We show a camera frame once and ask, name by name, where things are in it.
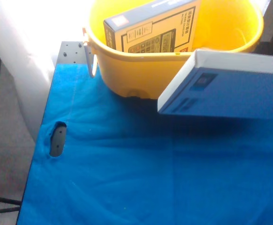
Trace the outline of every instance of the blue tablecloth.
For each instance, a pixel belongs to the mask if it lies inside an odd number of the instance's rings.
[[[18,224],[273,225],[273,120],[164,116],[156,105],[59,64]],[[53,158],[58,121],[67,136]]]

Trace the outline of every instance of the yellow bucket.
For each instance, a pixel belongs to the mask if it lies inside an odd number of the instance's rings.
[[[123,97],[157,99],[191,52],[125,53],[106,46],[103,20],[152,0],[95,0],[86,32],[97,55],[102,79]],[[263,16],[250,0],[202,0],[193,50],[210,48],[251,52],[264,27]]]

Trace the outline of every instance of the calculator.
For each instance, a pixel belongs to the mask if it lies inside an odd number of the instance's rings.
[[[172,53],[174,52],[176,29],[152,37],[128,49],[129,53]]]

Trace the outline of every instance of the blue table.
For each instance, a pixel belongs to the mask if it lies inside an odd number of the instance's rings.
[[[163,116],[156,104],[58,64],[17,224],[273,225],[273,121]]]

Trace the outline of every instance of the oval hole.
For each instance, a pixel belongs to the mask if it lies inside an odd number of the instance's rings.
[[[58,157],[62,154],[66,141],[67,125],[64,122],[57,122],[51,135],[50,156]]]

